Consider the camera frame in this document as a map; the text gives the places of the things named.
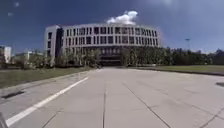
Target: road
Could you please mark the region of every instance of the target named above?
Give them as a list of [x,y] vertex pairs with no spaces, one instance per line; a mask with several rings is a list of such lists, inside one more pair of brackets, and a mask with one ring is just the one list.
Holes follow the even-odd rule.
[[28,88],[0,111],[10,128],[223,128],[216,82],[224,78],[106,68]]

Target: tree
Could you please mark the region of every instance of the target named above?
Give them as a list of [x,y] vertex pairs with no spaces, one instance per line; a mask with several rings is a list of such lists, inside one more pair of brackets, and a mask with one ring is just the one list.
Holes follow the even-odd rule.
[[40,51],[35,50],[29,56],[28,63],[34,68],[42,68],[44,66],[44,56]]
[[16,66],[20,67],[20,69],[26,69],[28,66],[26,65],[26,56],[24,53],[17,54],[14,57],[14,61]]
[[7,64],[6,64],[6,61],[5,61],[5,56],[0,54],[0,69],[5,69],[7,68]]

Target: grass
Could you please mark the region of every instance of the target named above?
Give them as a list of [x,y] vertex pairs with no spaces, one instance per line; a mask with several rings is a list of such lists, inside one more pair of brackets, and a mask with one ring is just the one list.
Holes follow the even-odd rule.
[[218,65],[193,65],[193,66],[157,66],[143,67],[143,69],[157,69],[165,71],[184,71],[184,72],[199,72],[199,73],[217,73],[224,75],[224,66]]
[[0,70],[0,88],[87,71],[90,68]]

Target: sky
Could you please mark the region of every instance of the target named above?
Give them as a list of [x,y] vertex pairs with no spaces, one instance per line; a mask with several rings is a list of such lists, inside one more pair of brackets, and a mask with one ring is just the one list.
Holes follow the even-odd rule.
[[[47,26],[111,23],[126,15],[125,22],[158,28],[165,47],[214,52],[224,49],[223,5],[223,0],[0,0],[0,45],[12,45],[14,53],[43,50]],[[127,17],[128,12],[135,13]]]

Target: building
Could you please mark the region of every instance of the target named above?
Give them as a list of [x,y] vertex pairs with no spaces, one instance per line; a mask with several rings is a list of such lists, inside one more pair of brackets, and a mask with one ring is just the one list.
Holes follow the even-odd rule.
[[87,50],[100,51],[100,63],[119,64],[124,47],[161,47],[157,29],[142,25],[86,24],[74,26],[51,26],[45,31],[45,50],[51,56],[51,64],[60,53]]
[[5,62],[10,63],[10,59],[12,56],[12,48],[8,46],[0,46],[0,55],[4,55]]

